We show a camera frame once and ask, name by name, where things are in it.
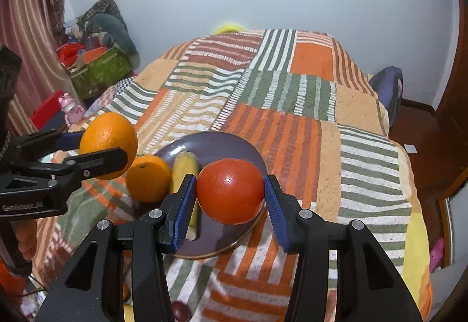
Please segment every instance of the orange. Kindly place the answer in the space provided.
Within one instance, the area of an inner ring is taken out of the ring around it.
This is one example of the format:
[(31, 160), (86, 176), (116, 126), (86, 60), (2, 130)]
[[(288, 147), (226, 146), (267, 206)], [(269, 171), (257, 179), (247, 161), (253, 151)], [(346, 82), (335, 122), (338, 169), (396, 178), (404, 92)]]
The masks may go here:
[(128, 289), (128, 285), (126, 283), (122, 284), (122, 300), (126, 302), (130, 298), (130, 290)]
[(141, 202), (158, 202), (169, 193), (171, 169), (160, 157), (137, 157), (127, 171), (129, 195)]
[(94, 119), (83, 133), (80, 154), (99, 150), (121, 148), (127, 153), (127, 165), (123, 170), (97, 177), (110, 180), (121, 176), (132, 165), (138, 150), (138, 137), (133, 125), (116, 112), (107, 112)]
[(264, 203), (264, 182), (251, 162), (225, 158), (205, 166), (197, 178), (200, 207), (222, 224), (252, 220)]

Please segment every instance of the pink toy figure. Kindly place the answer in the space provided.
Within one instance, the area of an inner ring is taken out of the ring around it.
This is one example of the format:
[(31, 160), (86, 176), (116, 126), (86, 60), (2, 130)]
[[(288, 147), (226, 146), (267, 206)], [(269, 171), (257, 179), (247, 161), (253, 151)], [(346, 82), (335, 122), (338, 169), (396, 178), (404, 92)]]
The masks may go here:
[(63, 97), (58, 98), (60, 103), (60, 109), (65, 114), (66, 126), (70, 127), (72, 124), (77, 124), (85, 113), (85, 109), (73, 99), (68, 93), (65, 93)]
[(432, 247), (429, 261), (429, 272), (432, 273), (436, 270), (437, 266), (444, 257), (444, 238), (438, 238)]

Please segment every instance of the pink slipper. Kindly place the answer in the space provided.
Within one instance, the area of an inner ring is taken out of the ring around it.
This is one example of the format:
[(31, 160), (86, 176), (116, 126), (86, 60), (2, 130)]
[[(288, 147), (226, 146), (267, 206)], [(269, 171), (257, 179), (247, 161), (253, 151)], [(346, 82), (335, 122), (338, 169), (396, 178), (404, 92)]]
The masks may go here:
[(432, 273), (436, 270), (437, 266), (444, 256), (444, 238), (438, 238), (431, 250), (429, 272)]

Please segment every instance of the patchwork blanket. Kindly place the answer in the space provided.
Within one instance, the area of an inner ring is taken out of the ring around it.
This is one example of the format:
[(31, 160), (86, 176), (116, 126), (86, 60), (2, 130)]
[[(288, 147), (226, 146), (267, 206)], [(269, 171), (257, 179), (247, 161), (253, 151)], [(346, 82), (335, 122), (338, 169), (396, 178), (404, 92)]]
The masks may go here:
[[(429, 248), (408, 156), (388, 139), (387, 112), (363, 73), (328, 34), (266, 30), (195, 39), (150, 64), (98, 114), (104, 112), (134, 124), (139, 154), (198, 131), (248, 140), (303, 208), (329, 221), (366, 223), (427, 316)], [(58, 152), (54, 160), (64, 157)], [(125, 176), (83, 182), (68, 206), (66, 215), (39, 222), (35, 273), (46, 284), (97, 221), (134, 217)], [(267, 214), (234, 250), (164, 260), (171, 299), (188, 304), (192, 321), (283, 320), (297, 257), (278, 246)], [(327, 321), (334, 320), (336, 279), (332, 251)]]

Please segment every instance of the stuffed toy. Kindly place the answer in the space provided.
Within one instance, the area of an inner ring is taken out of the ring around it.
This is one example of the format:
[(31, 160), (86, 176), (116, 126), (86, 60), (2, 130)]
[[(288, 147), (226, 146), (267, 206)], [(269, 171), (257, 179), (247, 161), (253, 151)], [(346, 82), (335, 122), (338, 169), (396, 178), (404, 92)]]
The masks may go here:
[(126, 54), (133, 69), (140, 65), (140, 55), (124, 24), (107, 13), (97, 13), (85, 23), (85, 31), (90, 37), (98, 37), (101, 46), (115, 46)]
[(85, 109), (68, 93), (65, 93), (63, 97), (61, 96), (58, 99), (60, 109), (65, 114), (67, 127), (70, 127), (72, 124), (77, 124), (81, 119), (83, 119)]

